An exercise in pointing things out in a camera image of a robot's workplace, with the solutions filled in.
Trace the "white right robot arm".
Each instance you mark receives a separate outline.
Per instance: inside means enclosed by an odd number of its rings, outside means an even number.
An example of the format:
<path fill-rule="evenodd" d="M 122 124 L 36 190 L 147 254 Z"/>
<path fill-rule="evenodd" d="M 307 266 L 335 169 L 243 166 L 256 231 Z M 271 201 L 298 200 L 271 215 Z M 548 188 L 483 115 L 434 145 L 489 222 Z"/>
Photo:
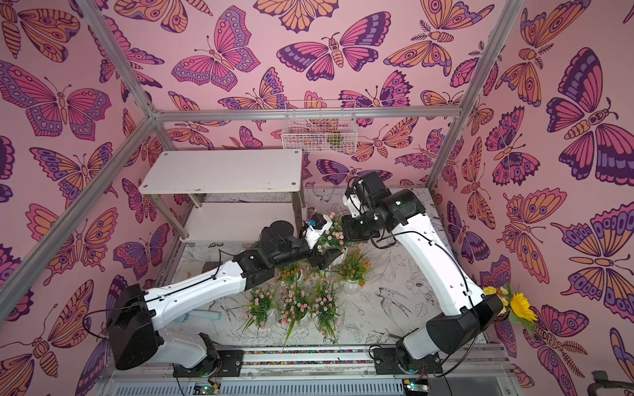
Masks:
<path fill-rule="evenodd" d="M 411 190 L 391 192 L 377 173 L 348 182 L 343 204 L 345 239 L 353 242 L 394 239 L 402 245 L 429 282 L 442 312 L 396 342 L 396 358 L 405 371 L 427 358 L 451 356 L 474 343 L 504 307 L 486 295 L 457 263 L 436 233 L 424 204 Z"/>

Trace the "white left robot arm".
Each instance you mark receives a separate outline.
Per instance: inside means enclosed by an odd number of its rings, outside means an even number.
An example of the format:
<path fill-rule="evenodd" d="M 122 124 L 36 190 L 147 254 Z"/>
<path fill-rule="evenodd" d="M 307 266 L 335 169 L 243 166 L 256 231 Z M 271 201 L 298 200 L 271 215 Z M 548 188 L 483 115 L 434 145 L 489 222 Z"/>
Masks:
<path fill-rule="evenodd" d="M 341 256 L 336 248 L 318 246 L 332 226 L 329 216 L 314 214 L 296 237 L 291 223 L 278 220 L 262 229 L 254 248 L 214 270 L 163 287 L 143 290 L 135 284 L 123 289 L 107 320 L 115 368 L 128 371 L 163 362 L 193 369 L 215 362 L 218 355 L 206 334 L 186 341 L 168 335 L 165 327 L 202 305 L 272 280 L 279 268 L 301 260 L 327 268 Z"/>

